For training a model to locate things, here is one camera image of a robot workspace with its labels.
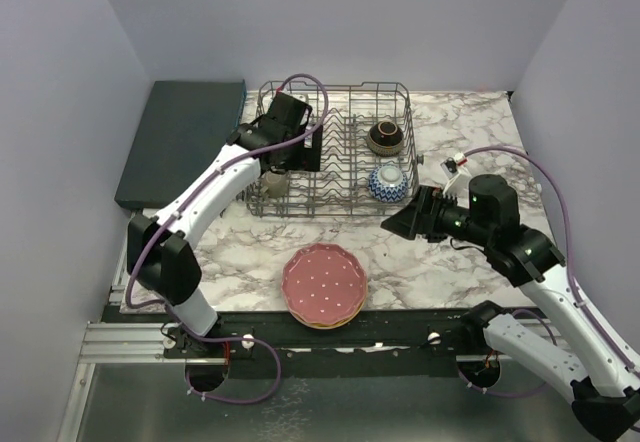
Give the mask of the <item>red and blue patterned bowl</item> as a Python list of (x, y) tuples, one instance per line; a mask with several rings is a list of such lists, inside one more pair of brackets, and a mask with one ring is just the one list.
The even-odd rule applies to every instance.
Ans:
[(368, 188), (371, 196), (383, 203), (402, 201), (408, 193), (408, 178), (394, 164), (375, 168), (369, 175)]

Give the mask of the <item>small grey-brown cup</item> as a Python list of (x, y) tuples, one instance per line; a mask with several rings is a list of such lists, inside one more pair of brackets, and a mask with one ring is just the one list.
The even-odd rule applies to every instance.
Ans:
[(288, 192), (289, 174), (266, 172), (261, 178), (260, 193), (266, 198), (281, 198)]

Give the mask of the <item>grey wire dish rack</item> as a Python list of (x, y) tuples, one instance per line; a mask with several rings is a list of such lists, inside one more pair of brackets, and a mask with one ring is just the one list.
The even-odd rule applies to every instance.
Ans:
[[(399, 82), (329, 85), (329, 112), (324, 123), (320, 170), (290, 172), (287, 190), (271, 198), (256, 183), (243, 199), (258, 217), (385, 216), (397, 211), (418, 188), (418, 160), (409, 90)], [(399, 154), (381, 157), (366, 145), (369, 130), (381, 122), (403, 133)], [(368, 187), (378, 167), (393, 164), (406, 176), (408, 191), (398, 202), (376, 200)]]

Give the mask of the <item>dark patterned bowl cream inside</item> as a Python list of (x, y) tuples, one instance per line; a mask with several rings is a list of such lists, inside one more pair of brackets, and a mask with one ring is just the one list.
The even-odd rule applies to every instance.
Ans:
[(400, 127), (392, 121), (381, 121), (374, 124), (366, 136), (367, 147), (380, 157), (393, 157), (403, 148), (404, 134)]

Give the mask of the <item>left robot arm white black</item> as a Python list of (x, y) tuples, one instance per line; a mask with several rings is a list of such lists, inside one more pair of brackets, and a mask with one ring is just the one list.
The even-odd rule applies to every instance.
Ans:
[(127, 227), (130, 283), (158, 295), (159, 303), (188, 329), (187, 344), (201, 357), (222, 342), (216, 310), (199, 288), (194, 250), (211, 223), (246, 187), (270, 171), (316, 171), (322, 124), (303, 100), (278, 92), (268, 110), (239, 125), (204, 172), (173, 202)]

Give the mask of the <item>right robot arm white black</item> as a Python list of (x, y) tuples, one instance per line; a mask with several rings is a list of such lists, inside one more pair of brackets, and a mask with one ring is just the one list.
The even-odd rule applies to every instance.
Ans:
[(487, 262), (538, 307), (569, 346), (564, 351), (486, 301), (463, 317), (469, 352), (495, 349), (553, 387), (582, 427), (616, 441), (639, 421), (639, 354), (612, 327), (570, 275), (568, 262), (542, 232), (520, 221), (516, 191), (498, 175), (469, 182), (469, 205), (423, 186), (382, 228), (407, 240), (446, 238), (478, 246)]

